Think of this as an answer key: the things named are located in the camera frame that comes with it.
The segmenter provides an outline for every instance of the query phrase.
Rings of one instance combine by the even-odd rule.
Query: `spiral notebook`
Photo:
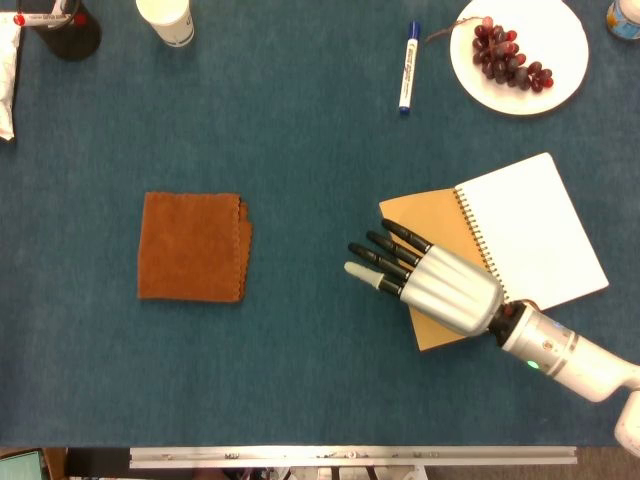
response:
[[[532,299],[544,310],[609,284],[548,153],[380,209],[490,271],[507,301]],[[411,319],[420,350],[461,338],[413,309]]]

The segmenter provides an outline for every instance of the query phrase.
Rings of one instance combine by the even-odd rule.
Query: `red cap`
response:
[[[87,24],[87,15],[83,12],[76,13],[76,16],[73,17],[73,23],[77,26],[82,27]]]

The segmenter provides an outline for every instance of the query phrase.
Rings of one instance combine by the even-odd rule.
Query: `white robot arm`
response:
[[[640,457],[640,366],[629,363],[542,314],[529,301],[504,304],[500,283],[488,272],[390,220],[382,225],[415,251],[368,232],[367,237],[410,268],[358,244],[349,249],[382,268],[347,262],[352,275],[387,291],[462,335],[487,329],[498,345],[592,402],[619,387],[632,392],[615,428],[618,442]]]

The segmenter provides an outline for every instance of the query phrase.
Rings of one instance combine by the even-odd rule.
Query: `brown cloth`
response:
[[[138,298],[239,302],[249,264],[249,209],[222,194],[145,195]]]

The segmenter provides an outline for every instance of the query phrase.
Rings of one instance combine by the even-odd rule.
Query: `table surface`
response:
[[[548,151],[610,281],[549,313],[640,362],[640,48],[607,32],[609,0],[568,2],[591,57],[556,111],[479,105],[441,39],[408,119],[407,24],[442,28],[465,0],[192,3],[184,49],[133,1],[86,1],[103,38],[81,63],[23,37],[0,145],[0,443],[613,444],[626,394],[591,404],[489,337],[421,354],[405,307],[343,272],[380,200]],[[242,304],[137,300],[154,190],[246,199]]]

